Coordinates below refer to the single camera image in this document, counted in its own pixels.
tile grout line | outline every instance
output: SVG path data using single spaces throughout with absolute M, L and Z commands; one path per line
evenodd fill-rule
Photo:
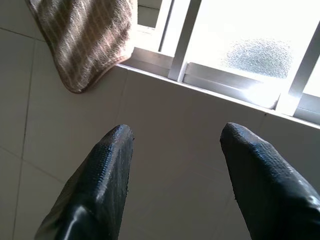
M 224 225 L 228 221 L 228 216 L 232 210 L 232 202 L 235 198 L 233 189 L 229 193 L 229 197 L 227 198 L 227 202 L 225 204 L 224 210 L 222 212 L 221 221 L 217 224 L 215 231 L 212 233 L 211 240 L 219 240 L 221 238 L 221 234 L 223 231 Z
M 13 230 L 12 230 L 12 240 L 15 237 L 15 230 L 16 230 L 16 223 L 17 223 L 17 214 L 18 214 L 18 203 L 19 203 L 19 193 L 20 193 L 20 185 L 22 179 L 22 167 L 24 162 L 24 151 L 25 151 L 25 142 L 26 142 L 26 131 L 27 131 L 27 121 L 28 121 L 28 112 L 29 112 L 29 101 L 30 101 L 30 92 L 31 92 L 31 81 L 32 75 L 34 71 L 34 61 L 35 61 L 35 53 L 36 53 L 36 42 L 35 38 L 33 39 L 33 48 L 32 48 L 32 59 L 31 59 L 31 70 L 29 76 L 29 89 L 28 89 L 28 97 L 27 97 L 27 105 L 26 105 L 26 114 L 25 114 L 25 122 L 24 122 L 24 134 L 23 134 L 23 143 L 22 143 L 22 154 L 20 157 L 20 169 L 19 169 L 19 180 L 18 180 L 18 188 L 17 188 L 17 195 L 16 195 L 16 202 L 15 202 L 15 210 L 14 210 L 14 221 L 13 221 Z
M 13 152 L 11 152 L 10 150 L 4 148 L 3 146 L 0 146 L 0 149 L 3 150 L 3 151 L 5 151 L 5 152 L 7 152 L 7 153 L 9 153 L 9 154 L 11 154 L 11 155 L 13 155 L 13 156 L 15 156 L 17 159 L 21 160 L 21 156 L 15 154 L 15 153 L 13 153 Z
M 38 38 L 32 37 L 32 36 L 28 36 L 28 35 L 25 35 L 23 33 L 20 33 L 20 32 L 17 32 L 17 31 L 12 31 L 12 30 L 9 30 L 9 29 L 3 28 L 3 27 L 0 27 L 0 30 L 6 31 L 6 32 L 9 32 L 9 33 L 12 33 L 12 34 L 17 34 L 17 35 L 20 35 L 22 37 L 26 37 L 26 38 L 29 38 L 29 39 L 38 40 L 38 41 L 41 41 L 41 42 L 44 42 L 44 43 L 46 42 L 45 40 L 38 39 Z
M 32 162 L 28 161 L 28 160 L 23 160 L 25 163 L 27 163 L 28 165 L 32 166 L 33 168 L 37 169 L 38 171 L 42 172 L 45 175 L 48 175 L 49 177 L 53 178 L 54 180 L 57 180 L 59 183 L 61 184 L 66 184 L 67 181 L 63 181 L 55 176 L 53 176 L 51 173 L 46 172 L 45 170 L 42 170 L 40 167 L 36 166 L 35 164 L 33 164 Z

window frame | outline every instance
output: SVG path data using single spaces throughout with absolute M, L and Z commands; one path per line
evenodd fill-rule
M 246 95 L 246 89 L 252 85 L 259 85 L 259 81 L 213 67 L 202 66 L 194 62 L 187 63 L 186 53 L 201 2 L 202 0 L 189 0 L 174 57 L 160 52 L 135 48 L 132 58 L 124 64 L 172 81 L 216 92 L 275 110 L 279 114 L 294 116 L 320 125 L 320 107 L 318 107 L 320 106 L 320 97 L 303 93 L 320 55 L 320 22 L 302 58 L 293 82 L 283 92 L 279 92 L 278 95 L 273 96 L 273 99 L 268 99 L 267 103 L 262 104 L 258 99 L 248 98 Z M 168 27 L 170 13 L 173 8 L 175 8 L 175 0 L 172 0 L 170 8 L 166 9 L 168 14 L 161 37 L 162 41 L 165 40 L 165 28 Z
M 169 14 L 172 8 L 172 2 L 174 2 L 174 0 L 161 0 L 159 14 L 154 28 L 140 24 L 137 25 L 136 30 L 140 34 L 149 34 L 152 37 L 152 47 L 148 49 L 149 51 L 158 52 L 161 49 L 163 35 L 166 31 Z M 149 4 L 144 3 L 140 6 L 147 8 L 155 8 L 152 2 L 150 2 Z

hanging towel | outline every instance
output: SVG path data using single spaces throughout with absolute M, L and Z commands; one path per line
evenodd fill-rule
M 137 0 L 26 0 L 64 86 L 82 93 L 130 58 Z

white tile wall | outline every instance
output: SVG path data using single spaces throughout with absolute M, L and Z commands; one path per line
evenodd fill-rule
M 13 237 L 21 160 L 0 148 L 0 239 Z
M 33 48 L 33 39 L 0 29 L 0 146 L 19 157 L 25 134 Z
M 229 121 L 274 144 L 320 190 L 318 129 L 121 67 L 75 95 L 34 38 L 42 39 L 25 2 L 2 0 L 1 240 L 33 239 L 65 180 L 122 123 L 135 146 L 120 240 L 249 239 L 220 149 Z
M 0 1 L 0 28 L 43 39 L 25 0 Z
M 66 181 L 114 127 L 126 78 L 127 70 L 115 67 L 98 87 L 70 93 L 60 81 L 49 48 L 37 41 L 24 159 Z
M 232 193 L 221 130 L 236 122 L 257 131 L 263 117 L 261 111 L 129 72 L 117 120 L 135 134 L 124 231 L 134 225 L 161 239 L 197 239 L 199 232 L 211 239 Z
M 64 184 L 24 162 L 19 188 L 14 240 L 33 240 Z

aluminum window frame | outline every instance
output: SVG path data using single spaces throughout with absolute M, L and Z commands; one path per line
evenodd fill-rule
M 160 52 L 136 48 L 132 58 L 124 64 L 166 77 L 172 81 L 223 94 L 260 107 L 275 110 L 280 114 L 294 116 L 320 125 L 320 107 L 318 107 L 320 106 L 320 98 L 303 93 L 320 55 L 320 22 L 316 27 L 291 85 L 287 86 L 283 92 L 279 92 L 278 95 L 272 96 L 273 98 L 269 99 L 267 103 L 262 104 L 258 99 L 250 98 L 246 94 L 247 88 L 255 85 L 258 86 L 262 82 L 228 71 L 202 66 L 194 62 L 187 63 L 186 54 L 201 2 L 202 0 L 190 0 L 189 2 L 174 57 L 161 54 Z M 174 2 L 171 2 L 170 9 L 166 9 L 166 11 L 170 13 L 174 6 Z M 168 27 L 170 18 L 171 15 L 168 14 L 161 37 L 162 40 L 166 40 L 164 37 L 166 34 L 165 27 Z

